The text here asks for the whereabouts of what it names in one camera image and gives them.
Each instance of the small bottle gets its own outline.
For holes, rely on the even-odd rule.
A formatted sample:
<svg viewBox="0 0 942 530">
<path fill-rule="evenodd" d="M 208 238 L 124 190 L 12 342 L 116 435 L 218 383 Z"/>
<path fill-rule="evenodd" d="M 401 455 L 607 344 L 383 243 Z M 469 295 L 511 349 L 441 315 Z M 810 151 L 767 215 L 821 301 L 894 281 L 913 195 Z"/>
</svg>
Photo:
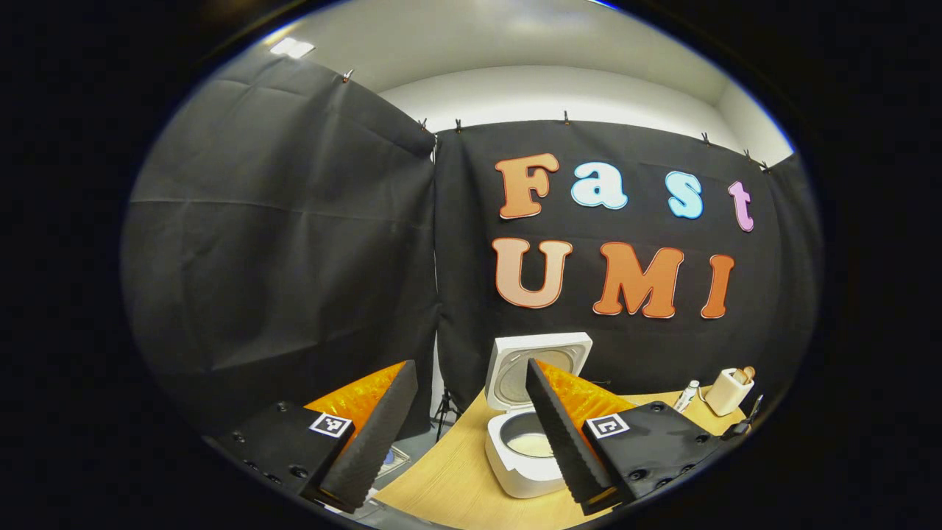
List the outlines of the small bottle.
<svg viewBox="0 0 942 530">
<path fill-rule="evenodd" d="M 700 381 L 693 380 L 690 381 L 690 384 L 680 393 L 680 397 L 677 398 L 677 403 L 674 404 L 674 410 L 677 412 L 683 412 L 687 410 L 687 406 L 693 401 L 693 396 L 697 395 L 697 389 L 700 387 Z"/>
</svg>

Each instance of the black fabric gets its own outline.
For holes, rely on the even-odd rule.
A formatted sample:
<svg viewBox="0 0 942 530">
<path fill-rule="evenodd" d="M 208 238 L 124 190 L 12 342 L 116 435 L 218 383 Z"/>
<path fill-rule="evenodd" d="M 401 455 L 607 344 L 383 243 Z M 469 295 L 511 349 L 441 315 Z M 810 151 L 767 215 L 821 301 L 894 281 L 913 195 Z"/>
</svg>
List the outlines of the black fabric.
<svg viewBox="0 0 942 530">
<path fill-rule="evenodd" d="M 742 154 L 673 133 L 620 124 L 523 122 L 468 127 L 439 133 L 436 153 L 435 252 L 442 300 L 438 347 L 443 377 L 462 408 L 484 385 L 495 337 L 585 331 L 594 345 L 581 376 L 606 382 L 616 393 L 682 389 L 691 379 L 712 384 L 719 370 L 752 365 L 750 397 L 782 389 L 804 354 L 804 335 L 815 319 L 820 290 L 815 259 L 818 243 L 808 238 L 814 221 L 808 206 L 795 204 L 800 179 L 786 171 L 763 174 Z M 500 160 L 550 153 L 560 168 L 549 174 L 550 190 L 534 201 L 542 212 L 503 220 Z M 584 207 L 570 194 L 574 169 L 607 162 L 623 179 L 628 203 L 622 209 Z M 668 208 L 670 171 L 694 174 L 703 191 L 703 214 L 678 218 Z M 740 181 L 751 195 L 752 232 L 739 228 L 728 188 Z M 495 238 L 527 240 L 522 284 L 538 290 L 544 281 L 542 240 L 564 240 L 562 291 L 542 309 L 514 306 L 495 288 Z M 640 312 L 601 316 L 607 261 L 603 243 L 632 245 L 643 269 L 658 249 L 684 253 L 671 319 Z M 726 313 L 707 320 L 700 310 L 712 279 L 710 257 L 735 259 L 726 294 Z"/>
<path fill-rule="evenodd" d="M 414 359 L 429 427 L 434 137 L 355 82 L 251 51 L 206 80 L 134 188 L 122 282 L 139 349 L 216 434 Z"/>
</svg>

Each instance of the table surface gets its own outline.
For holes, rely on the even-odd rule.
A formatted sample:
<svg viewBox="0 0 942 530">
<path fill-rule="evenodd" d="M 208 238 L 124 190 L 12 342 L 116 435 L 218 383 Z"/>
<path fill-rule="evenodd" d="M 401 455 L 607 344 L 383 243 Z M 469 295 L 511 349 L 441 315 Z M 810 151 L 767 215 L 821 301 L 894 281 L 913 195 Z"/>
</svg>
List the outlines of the table surface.
<svg viewBox="0 0 942 530">
<path fill-rule="evenodd" d="M 671 406 L 681 391 L 622 397 L 638 406 L 653 401 Z M 487 422 L 503 413 L 487 406 L 482 391 L 438 443 L 374 498 L 419 519 L 467 530 L 560 530 L 611 511 L 582 515 L 569 489 L 533 499 L 505 493 L 484 453 Z M 697 397 L 684 416 L 716 436 L 745 419 L 738 408 L 718 417 Z"/>
</svg>

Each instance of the blue letter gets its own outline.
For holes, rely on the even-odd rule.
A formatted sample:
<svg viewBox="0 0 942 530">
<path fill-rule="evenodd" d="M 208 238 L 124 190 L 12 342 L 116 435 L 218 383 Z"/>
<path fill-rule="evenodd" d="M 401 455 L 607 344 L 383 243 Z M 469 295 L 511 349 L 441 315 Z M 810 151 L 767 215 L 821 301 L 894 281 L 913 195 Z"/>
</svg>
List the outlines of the blue letter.
<svg viewBox="0 0 942 530">
<path fill-rule="evenodd" d="M 692 174 L 671 171 L 664 179 L 667 191 L 673 195 L 667 200 L 667 206 L 677 217 L 696 219 L 704 212 L 704 202 L 700 198 L 700 181 Z"/>
<path fill-rule="evenodd" d="M 596 178 L 586 178 L 598 174 Z M 605 205 L 608 209 L 620 209 L 628 204 L 628 196 L 622 192 L 622 174 L 605 162 L 588 162 L 576 168 L 576 177 L 581 180 L 573 185 L 573 199 L 584 207 Z"/>
</svg>

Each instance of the ceiling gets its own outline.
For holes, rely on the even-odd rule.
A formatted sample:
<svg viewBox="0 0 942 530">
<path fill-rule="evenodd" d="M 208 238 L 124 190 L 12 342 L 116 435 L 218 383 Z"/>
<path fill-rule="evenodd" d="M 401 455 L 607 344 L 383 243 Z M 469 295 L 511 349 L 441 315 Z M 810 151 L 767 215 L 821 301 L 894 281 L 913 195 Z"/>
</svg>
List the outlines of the ceiling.
<svg viewBox="0 0 942 530">
<path fill-rule="evenodd" d="M 684 45 L 590 0 L 348 0 L 265 40 L 317 48 L 304 60 L 382 92 L 495 66 L 556 65 L 628 75 L 716 105 L 725 73 Z"/>
</svg>

